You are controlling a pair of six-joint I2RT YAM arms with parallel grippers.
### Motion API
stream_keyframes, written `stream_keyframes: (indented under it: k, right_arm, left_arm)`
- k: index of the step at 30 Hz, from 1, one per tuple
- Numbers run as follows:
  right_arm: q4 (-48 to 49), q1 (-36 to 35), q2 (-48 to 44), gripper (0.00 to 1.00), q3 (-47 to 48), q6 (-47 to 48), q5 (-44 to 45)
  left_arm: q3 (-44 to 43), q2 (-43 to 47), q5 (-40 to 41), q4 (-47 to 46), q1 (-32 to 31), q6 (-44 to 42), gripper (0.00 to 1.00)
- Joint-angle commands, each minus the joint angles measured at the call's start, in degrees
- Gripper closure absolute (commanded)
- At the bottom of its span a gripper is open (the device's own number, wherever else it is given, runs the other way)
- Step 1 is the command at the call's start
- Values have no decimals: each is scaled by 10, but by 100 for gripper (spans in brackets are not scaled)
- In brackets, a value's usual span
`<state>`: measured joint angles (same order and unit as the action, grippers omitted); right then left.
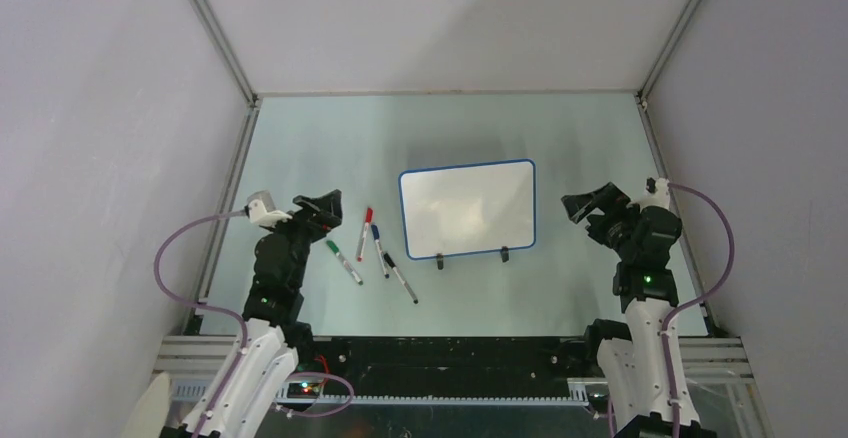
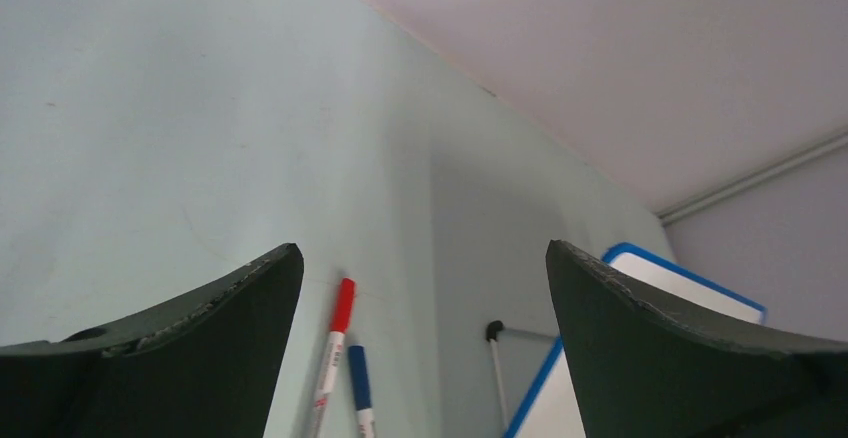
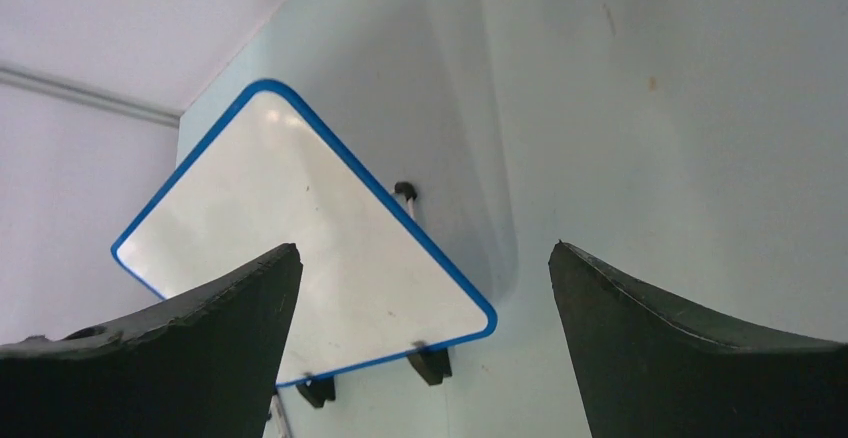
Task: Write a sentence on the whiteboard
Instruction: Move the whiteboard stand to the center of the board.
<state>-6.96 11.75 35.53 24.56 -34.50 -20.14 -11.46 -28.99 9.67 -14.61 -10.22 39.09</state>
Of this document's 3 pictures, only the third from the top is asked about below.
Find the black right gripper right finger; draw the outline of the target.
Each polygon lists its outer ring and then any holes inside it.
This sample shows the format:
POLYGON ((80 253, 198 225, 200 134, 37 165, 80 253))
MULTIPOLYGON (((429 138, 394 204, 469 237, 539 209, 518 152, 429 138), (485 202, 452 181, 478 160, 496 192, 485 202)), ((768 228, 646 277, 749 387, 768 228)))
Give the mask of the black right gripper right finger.
POLYGON ((750 323, 560 242, 554 299, 595 437, 843 437, 847 347, 750 323))

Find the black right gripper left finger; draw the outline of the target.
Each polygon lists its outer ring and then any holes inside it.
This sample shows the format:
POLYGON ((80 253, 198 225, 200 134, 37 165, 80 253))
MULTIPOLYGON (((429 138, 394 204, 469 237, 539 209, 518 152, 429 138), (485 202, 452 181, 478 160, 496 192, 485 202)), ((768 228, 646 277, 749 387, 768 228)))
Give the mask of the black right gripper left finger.
POLYGON ((5 437, 259 437, 301 283, 279 245, 63 339, 1 348, 5 437))

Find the black whiteboard marker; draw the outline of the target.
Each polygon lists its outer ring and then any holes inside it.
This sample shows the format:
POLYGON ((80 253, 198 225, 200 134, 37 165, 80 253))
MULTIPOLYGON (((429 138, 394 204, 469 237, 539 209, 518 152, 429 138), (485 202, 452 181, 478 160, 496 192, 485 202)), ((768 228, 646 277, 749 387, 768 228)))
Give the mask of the black whiteboard marker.
POLYGON ((407 214, 413 221, 416 221, 416 200, 418 192, 416 187, 408 181, 398 181, 394 185, 394 194, 402 197, 405 203, 407 214))

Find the blue-framed whiteboard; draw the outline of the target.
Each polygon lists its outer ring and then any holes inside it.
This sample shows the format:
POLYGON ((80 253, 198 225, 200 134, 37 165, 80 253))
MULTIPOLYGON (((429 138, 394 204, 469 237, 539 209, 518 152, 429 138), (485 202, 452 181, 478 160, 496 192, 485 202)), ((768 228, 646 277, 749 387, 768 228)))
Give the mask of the blue-framed whiteboard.
POLYGON ((289 86, 247 85, 112 244, 167 299, 291 243, 276 378, 300 385, 491 335, 492 304, 289 86))

